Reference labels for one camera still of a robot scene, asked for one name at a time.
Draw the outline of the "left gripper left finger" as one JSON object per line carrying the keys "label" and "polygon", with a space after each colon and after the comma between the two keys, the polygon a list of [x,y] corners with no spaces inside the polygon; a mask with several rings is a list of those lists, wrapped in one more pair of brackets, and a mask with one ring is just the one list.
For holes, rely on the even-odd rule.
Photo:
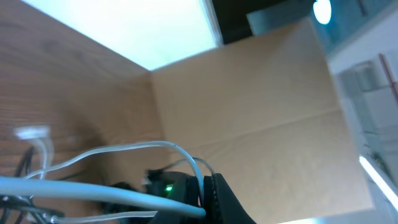
{"label": "left gripper left finger", "polygon": [[[150,194],[200,207],[198,202],[200,192],[196,177],[177,175],[172,176],[171,179],[155,177],[150,181],[152,182],[149,187]],[[149,221],[149,224],[199,224],[200,222],[200,219],[190,218],[179,213],[159,211]]]}

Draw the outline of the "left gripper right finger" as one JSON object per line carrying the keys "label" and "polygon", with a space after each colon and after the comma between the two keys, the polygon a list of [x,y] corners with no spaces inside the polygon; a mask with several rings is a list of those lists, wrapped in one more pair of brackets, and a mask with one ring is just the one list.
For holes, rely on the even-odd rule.
{"label": "left gripper right finger", "polygon": [[204,224],[256,224],[220,173],[204,176]]}

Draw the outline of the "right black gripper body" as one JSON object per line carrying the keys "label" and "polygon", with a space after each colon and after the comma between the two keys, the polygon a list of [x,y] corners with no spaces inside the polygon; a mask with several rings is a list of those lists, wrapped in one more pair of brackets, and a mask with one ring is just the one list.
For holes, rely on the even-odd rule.
{"label": "right black gripper body", "polygon": [[[188,195],[192,180],[191,175],[183,172],[148,170],[143,186],[146,190],[145,194],[189,203]],[[143,211],[154,211],[154,209],[109,202],[102,203],[103,214]]]}

